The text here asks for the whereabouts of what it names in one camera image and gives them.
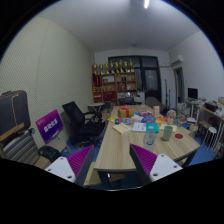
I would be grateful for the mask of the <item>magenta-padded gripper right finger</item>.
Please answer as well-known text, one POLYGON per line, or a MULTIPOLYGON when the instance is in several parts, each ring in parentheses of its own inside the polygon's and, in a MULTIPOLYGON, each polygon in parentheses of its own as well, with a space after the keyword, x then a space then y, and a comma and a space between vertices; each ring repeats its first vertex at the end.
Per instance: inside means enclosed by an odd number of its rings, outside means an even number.
POLYGON ((129 154, 136 166, 143 186, 182 169, 165 154, 156 155, 140 146, 131 144, 129 154))

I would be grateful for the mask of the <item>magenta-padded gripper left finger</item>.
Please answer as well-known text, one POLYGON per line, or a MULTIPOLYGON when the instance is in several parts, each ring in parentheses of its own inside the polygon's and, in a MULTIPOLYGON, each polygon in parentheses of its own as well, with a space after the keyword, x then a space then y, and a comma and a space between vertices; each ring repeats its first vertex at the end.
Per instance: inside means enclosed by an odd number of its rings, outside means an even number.
POLYGON ((95 148, 90 145, 68 158, 59 157, 46 168, 46 171, 76 185, 83 186, 94 156, 95 148))

